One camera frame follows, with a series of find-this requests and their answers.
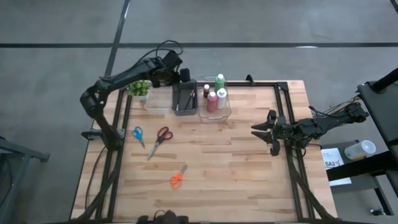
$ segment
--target green bottle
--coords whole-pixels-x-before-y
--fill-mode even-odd
[[[217,92],[220,88],[224,88],[225,78],[223,74],[218,74],[216,77],[216,82],[214,83],[215,92]]]

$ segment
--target bottle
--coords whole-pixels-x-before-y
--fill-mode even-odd
[[[373,142],[369,140],[363,140],[359,143],[356,143],[350,147],[347,147],[344,150],[344,154],[348,159],[362,159],[364,157],[370,156],[376,152],[376,146]]]
[[[220,88],[224,88],[225,78],[223,74],[218,74],[214,84],[214,91],[217,92]]]
[[[207,96],[207,111],[212,113],[217,110],[217,94],[213,91]]]
[[[226,91],[224,88],[220,88],[217,91],[217,109],[223,109],[225,105],[225,99],[226,99]]]
[[[205,87],[203,88],[203,97],[207,98],[207,95],[209,95],[210,92],[210,86],[209,85],[205,85]]]

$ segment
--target green plant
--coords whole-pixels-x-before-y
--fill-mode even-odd
[[[130,83],[127,87],[129,91],[129,95],[131,96],[146,96],[148,94],[149,81],[148,80],[139,80],[133,83]]]

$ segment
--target white bottle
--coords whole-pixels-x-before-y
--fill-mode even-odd
[[[226,90],[224,88],[220,88],[217,91],[217,109],[223,109],[225,105],[225,100],[226,100]]]
[[[355,145],[347,147],[344,150],[344,154],[348,159],[362,159],[370,156],[376,152],[376,146],[369,140],[363,140]]]

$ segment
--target scissors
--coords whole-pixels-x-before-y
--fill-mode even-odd
[[[163,127],[157,132],[157,140],[155,142],[154,148],[150,151],[147,160],[152,158],[152,156],[155,154],[157,148],[159,145],[164,141],[164,140],[169,140],[173,137],[173,132],[169,131],[169,127]]]
[[[141,143],[141,146],[145,148],[144,141],[142,140],[142,134],[144,134],[142,128],[140,126],[136,126],[134,130],[131,131],[131,134],[134,138],[138,139],[138,141]]]
[[[188,168],[188,165],[185,165],[177,175],[174,175],[174,176],[172,176],[172,178],[170,178],[170,184],[172,185],[173,189],[177,189],[181,186],[182,175],[184,175],[184,172],[187,170],[187,168]]]

